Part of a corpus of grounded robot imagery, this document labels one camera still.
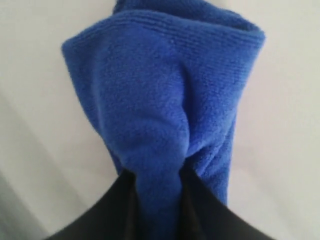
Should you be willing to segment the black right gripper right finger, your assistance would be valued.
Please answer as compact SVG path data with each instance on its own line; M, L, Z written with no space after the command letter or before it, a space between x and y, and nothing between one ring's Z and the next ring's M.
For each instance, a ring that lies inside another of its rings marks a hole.
M270 240L222 204L190 168L180 171L180 240Z

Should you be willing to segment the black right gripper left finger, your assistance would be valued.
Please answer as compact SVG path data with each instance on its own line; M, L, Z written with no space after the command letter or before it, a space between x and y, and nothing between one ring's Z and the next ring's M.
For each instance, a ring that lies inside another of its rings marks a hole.
M135 176L123 170L103 197L48 240L143 240Z

